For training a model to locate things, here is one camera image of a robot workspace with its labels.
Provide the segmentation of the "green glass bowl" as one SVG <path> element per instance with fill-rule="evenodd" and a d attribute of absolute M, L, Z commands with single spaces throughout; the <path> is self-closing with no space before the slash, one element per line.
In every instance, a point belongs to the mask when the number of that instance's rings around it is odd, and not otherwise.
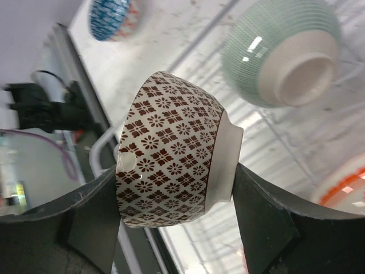
<path fill-rule="evenodd" d="M 341 38 L 325 1 L 255 1 L 225 41 L 224 79 L 256 106 L 306 105 L 330 88 Z"/>

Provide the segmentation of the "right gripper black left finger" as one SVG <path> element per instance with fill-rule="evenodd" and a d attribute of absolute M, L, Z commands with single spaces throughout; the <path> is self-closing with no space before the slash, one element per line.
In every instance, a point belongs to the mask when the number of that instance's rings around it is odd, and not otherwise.
<path fill-rule="evenodd" d="M 1 273 L 111 273 L 115 168 L 20 215 L 1 216 Z"/>

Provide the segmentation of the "grid patterned bowl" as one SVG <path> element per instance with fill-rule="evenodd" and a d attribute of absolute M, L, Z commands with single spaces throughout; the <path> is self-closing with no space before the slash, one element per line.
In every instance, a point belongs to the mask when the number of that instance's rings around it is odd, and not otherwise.
<path fill-rule="evenodd" d="M 122 221 L 167 227 L 229 202 L 243 135 L 213 95 L 165 71 L 152 74 L 129 109 L 117 153 Z"/>

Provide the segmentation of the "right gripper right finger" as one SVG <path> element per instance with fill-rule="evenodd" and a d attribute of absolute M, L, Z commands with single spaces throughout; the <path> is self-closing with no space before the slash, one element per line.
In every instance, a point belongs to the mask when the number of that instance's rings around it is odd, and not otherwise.
<path fill-rule="evenodd" d="M 242 164 L 233 201 L 249 273 L 364 273 L 364 217 L 300 198 Z"/>

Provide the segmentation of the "blue triangle patterned bowl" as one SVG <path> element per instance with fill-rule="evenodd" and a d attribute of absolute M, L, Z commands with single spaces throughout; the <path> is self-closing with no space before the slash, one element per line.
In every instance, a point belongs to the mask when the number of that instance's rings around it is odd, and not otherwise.
<path fill-rule="evenodd" d="M 97 41 L 121 41 L 130 37 L 139 27 L 143 15 L 140 0 L 91 1 L 88 25 Z"/>

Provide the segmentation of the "orange patterned bowl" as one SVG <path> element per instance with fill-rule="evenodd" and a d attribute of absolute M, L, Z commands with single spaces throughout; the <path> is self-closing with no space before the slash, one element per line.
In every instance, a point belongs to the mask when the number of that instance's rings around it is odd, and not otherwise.
<path fill-rule="evenodd" d="M 364 215 L 364 153 L 335 170 L 313 192 L 313 203 L 337 211 Z"/>

